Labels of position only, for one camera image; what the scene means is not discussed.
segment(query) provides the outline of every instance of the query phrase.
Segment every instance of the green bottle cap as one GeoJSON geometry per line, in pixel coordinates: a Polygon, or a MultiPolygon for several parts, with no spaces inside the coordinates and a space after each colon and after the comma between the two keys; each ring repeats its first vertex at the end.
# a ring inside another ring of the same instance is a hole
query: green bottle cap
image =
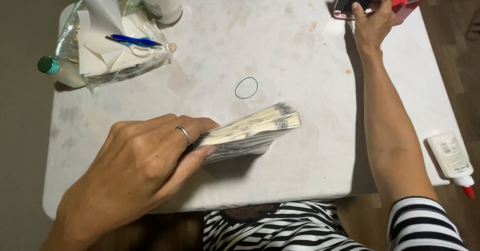
{"type": "Polygon", "coordinates": [[[37,68],[42,73],[55,74],[58,70],[58,65],[59,62],[57,59],[50,56],[44,56],[38,61],[37,68]]]}

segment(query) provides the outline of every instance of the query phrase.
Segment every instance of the scissors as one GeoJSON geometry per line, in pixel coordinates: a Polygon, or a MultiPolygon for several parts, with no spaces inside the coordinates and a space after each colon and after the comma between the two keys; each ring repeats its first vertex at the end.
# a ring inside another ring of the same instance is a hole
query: scissors
{"type": "MultiPolygon", "coordinates": [[[[145,58],[145,57],[148,57],[152,54],[151,46],[136,44],[136,43],[131,43],[131,42],[125,42],[125,41],[119,41],[119,40],[117,40],[117,39],[115,39],[111,36],[106,36],[105,38],[108,39],[108,40],[115,41],[115,42],[118,42],[122,45],[127,46],[127,48],[129,48],[130,51],[132,52],[132,54],[135,55],[136,57],[145,58]]],[[[149,37],[141,37],[139,39],[151,40],[151,38],[149,38],[149,37]]]]}

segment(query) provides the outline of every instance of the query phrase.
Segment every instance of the person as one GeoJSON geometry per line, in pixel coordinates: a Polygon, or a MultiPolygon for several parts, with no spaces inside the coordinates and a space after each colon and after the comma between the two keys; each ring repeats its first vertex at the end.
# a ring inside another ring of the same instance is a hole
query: person
{"type": "MultiPolygon", "coordinates": [[[[368,158],[381,205],[391,208],[389,250],[466,251],[437,203],[417,135],[383,66],[380,45],[395,17],[392,0],[374,0],[372,5],[376,11],[370,14],[359,3],[352,10],[364,70],[368,158]]],[[[173,114],[114,124],[90,168],[63,195],[42,250],[86,250],[170,199],[216,150],[204,146],[183,155],[188,142],[216,126],[211,119],[173,114]]],[[[332,202],[273,204],[259,213],[245,219],[207,212],[203,249],[368,250],[346,236],[332,202]]]]}

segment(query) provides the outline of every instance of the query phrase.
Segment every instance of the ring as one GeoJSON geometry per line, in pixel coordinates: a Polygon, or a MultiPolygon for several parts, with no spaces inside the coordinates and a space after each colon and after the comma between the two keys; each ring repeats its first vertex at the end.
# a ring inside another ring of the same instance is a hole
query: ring
{"type": "Polygon", "coordinates": [[[185,134],[185,137],[187,137],[187,146],[189,146],[191,141],[190,141],[190,136],[188,135],[187,131],[181,125],[177,126],[176,128],[180,129],[183,132],[183,134],[185,134]]]}

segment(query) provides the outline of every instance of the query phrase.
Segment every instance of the pen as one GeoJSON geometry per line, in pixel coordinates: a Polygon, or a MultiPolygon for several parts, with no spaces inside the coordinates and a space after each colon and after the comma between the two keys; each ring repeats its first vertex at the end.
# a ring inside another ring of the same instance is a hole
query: pen
{"type": "Polygon", "coordinates": [[[130,42],[134,44],[136,43],[136,44],[147,45],[147,46],[162,46],[162,44],[160,44],[159,42],[155,42],[153,40],[134,38],[134,37],[124,36],[121,34],[113,34],[111,35],[111,37],[122,42],[130,42]]]}

